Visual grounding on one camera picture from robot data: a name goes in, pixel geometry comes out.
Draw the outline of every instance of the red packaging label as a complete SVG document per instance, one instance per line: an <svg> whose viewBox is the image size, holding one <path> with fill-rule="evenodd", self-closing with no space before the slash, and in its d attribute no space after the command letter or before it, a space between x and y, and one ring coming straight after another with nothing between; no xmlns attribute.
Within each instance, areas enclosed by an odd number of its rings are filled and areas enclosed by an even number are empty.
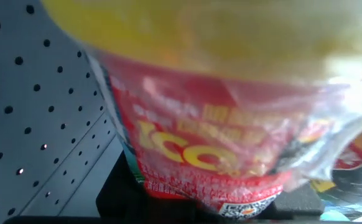
<svg viewBox="0 0 362 224"><path fill-rule="evenodd" d="M186 195L223 216L249 218L282 192L290 174L266 173L286 145L326 131L323 120L302 131L315 103L279 104L309 97L314 88L227 80L112 55L101 61L144 185L155 197Z"/></svg>
<svg viewBox="0 0 362 224"><path fill-rule="evenodd" d="M362 167L362 134L338 157L334 170L355 170Z"/></svg>

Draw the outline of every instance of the instant noodle cup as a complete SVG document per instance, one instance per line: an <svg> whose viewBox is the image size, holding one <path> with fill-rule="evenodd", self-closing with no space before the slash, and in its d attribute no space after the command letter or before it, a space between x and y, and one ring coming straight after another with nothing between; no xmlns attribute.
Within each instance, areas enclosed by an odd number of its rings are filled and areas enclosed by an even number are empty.
<svg viewBox="0 0 362 224"><path fill-rule="evenodd" d="M104 66L155 197L253 217L296 170L331 170L328 137L362 116L362 1L43 2Z"/></svg>

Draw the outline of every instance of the black perforated panel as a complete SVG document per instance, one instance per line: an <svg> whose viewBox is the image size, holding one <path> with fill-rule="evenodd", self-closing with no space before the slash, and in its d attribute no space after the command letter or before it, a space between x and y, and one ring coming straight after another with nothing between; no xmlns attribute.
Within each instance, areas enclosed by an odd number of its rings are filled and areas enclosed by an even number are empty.
<svg viewBox="0 0 362 224"><path fill-rule="evenodd" d="M114 137L94 74L40 2L0 0L0 223L57 215Z"/></svg>

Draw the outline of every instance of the yellow lid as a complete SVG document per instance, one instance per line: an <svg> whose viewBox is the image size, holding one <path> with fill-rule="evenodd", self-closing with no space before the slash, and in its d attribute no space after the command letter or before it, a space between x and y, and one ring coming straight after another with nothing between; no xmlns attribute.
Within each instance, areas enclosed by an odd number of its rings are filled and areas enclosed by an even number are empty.
<svg viewBox="0 0 362 224"><path fill-rule="evenodd" d="M270 82L362 78L362 0L43 0L98 49L145 63Z"/></svg>

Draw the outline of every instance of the qr code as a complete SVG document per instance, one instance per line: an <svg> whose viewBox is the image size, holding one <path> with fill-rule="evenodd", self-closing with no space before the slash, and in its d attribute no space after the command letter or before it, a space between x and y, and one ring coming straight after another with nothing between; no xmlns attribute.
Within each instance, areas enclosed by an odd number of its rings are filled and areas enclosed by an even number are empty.
<svg viewBox="0 0 362 224"><path fill-rule="evenodd" d="M234 220L245 220L260 214L278 195L251 203L224 203L219 213Z"/></svg>

